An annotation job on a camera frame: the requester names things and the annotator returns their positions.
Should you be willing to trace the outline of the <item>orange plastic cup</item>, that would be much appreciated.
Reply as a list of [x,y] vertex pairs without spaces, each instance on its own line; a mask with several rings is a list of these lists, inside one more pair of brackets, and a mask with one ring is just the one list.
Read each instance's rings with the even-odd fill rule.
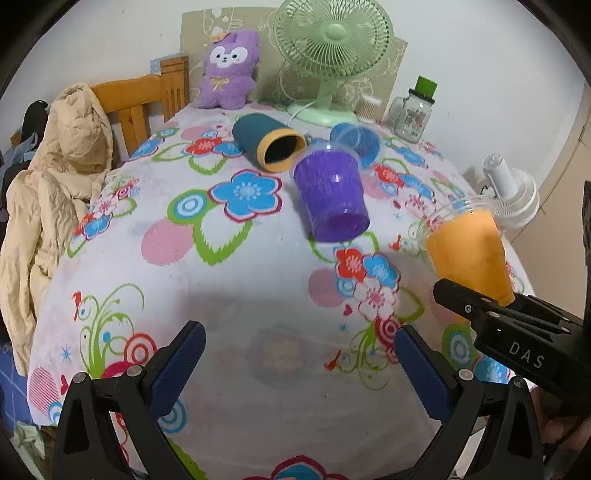
[[418,240],[437,275],[507,306],[515,300],[493,201],[465,197],[421,221]]

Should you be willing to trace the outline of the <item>blue plastic cup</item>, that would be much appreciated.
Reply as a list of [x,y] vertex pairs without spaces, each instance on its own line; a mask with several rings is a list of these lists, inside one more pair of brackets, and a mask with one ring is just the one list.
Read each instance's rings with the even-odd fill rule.
[[384,140],[376,130],[366,125],[339,123],[332,127],[329,139],[355,152],[363,170],[373,168],[384,156]]

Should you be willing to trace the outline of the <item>purple plastic cup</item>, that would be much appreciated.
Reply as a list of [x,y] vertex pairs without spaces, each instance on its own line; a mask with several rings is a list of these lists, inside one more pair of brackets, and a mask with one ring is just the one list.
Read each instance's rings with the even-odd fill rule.
[[360,159],[352,149],[337,143],[312,144],[297,156],[291,178],[318,242],[351,241],[369,228]]

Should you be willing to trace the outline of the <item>white standing fan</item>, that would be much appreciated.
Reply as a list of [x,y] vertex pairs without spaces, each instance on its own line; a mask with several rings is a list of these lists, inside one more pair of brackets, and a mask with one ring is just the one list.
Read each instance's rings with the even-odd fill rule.
[[494,191],[493,213],[502,231],[525,227],[536,216],[540,195],[535,179],[526,171],[513,169],[500,154],[482,162],[487,184]]

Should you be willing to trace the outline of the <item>floral tablecloth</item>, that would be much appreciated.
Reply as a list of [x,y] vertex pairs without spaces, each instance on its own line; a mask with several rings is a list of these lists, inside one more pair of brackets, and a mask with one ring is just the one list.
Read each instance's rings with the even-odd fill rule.
[[72,377],[144,364],[189,320],[206,348],[159,424],[199,479],[374,479],[434,436],[393,340],[413,324],[456,368],[504,383],[437,305],[424,221],[470,196],[429,142],[389,133],[363,170],[368,230],[322,243],[288,173],[232,142],[236,111],[186,107],[112,172],[42,303],[27,400],[55,425]]

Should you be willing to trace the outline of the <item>beige quilted jacket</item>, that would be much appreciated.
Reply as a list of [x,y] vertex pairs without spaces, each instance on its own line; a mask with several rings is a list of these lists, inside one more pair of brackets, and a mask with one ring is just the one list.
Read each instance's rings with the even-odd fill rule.
[[1,314],[21,376],[28,373],[45,292],[112,160],[113,134],[98,97],[84,83],[67,87],[50,106],[29,167],[15,176],[6,194]]

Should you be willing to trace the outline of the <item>glass mason jar green lid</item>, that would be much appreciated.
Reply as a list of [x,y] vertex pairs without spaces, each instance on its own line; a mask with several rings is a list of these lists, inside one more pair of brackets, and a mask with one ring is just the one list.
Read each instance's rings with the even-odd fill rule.
[[388,124],[394,135],[408,143],[418,143],[430,120],[438,84],[419,76],[406,97],[394,99],[389,110]]

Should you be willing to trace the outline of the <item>cotton swab container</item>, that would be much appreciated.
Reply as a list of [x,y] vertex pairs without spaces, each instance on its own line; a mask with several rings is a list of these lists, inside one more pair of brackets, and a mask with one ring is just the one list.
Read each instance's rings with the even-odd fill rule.
[[363,123],[374,123],[382,117],[381,107],[383,100],[369,94],[361,94],[356,103],[356,118]]

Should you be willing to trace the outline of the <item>beige patterned board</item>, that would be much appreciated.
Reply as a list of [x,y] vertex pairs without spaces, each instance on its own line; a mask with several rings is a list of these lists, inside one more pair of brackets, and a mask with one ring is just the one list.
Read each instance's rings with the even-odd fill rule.
[[[256,69],[256,89],[249,101],[287,108],[291,100],[310,101],[318,93],[318,78],[301,73],[283,58],[273,39],[273,7],[217,7],[185,12],[180,30],[180,53],[188,57],[189,98],[197,102],[200,82],[204,76],[204,56],[211,38],[238,30],[259,32],[260,60]],[[346,80],[335,91],[336,104],[355,110],[363,95],[383,101],[378,114],[386,110],[394,82],[406,53],[408,43],[398,37],[387,59],[368,73]]]

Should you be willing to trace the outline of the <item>teal and yellow tumbler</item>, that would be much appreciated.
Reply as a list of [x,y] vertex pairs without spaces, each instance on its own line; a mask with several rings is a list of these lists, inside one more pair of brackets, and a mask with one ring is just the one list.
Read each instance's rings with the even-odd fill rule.
[[307,148],[303,134],[260,113],[240,117],[232,127],[232,136],[246,157],[271,173],[290,170],[297,155]]

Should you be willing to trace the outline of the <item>wooden chair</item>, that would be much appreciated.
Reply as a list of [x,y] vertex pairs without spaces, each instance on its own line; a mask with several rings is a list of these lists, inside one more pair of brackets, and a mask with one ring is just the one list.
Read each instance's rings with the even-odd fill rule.
[[160,103],[167,122],[189,104],[188,57],[164,59],[159,66],[159,74],[91,87],[104,112],[117,115],[128,154],[149,138],[148,105]]

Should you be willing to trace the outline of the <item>green desk fan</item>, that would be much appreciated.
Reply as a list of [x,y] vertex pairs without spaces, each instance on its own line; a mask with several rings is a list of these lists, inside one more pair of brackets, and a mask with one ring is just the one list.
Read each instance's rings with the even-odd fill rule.
[[388,57],[394,29],[377,1],[284,1],[273,38],[288,65],[320,81],[310,100],[290,103],[290,119],[334,127],[356,121],[351,107],[335,103],[339,87]]

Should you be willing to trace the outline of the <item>purple plush toy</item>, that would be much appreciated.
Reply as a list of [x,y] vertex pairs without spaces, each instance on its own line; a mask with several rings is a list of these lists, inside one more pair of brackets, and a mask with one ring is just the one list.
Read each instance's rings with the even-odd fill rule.
[[214,36],[204,58],[197,107],[238,110],[256,88],[253,75],[259,63],[259,33],[239,30]]

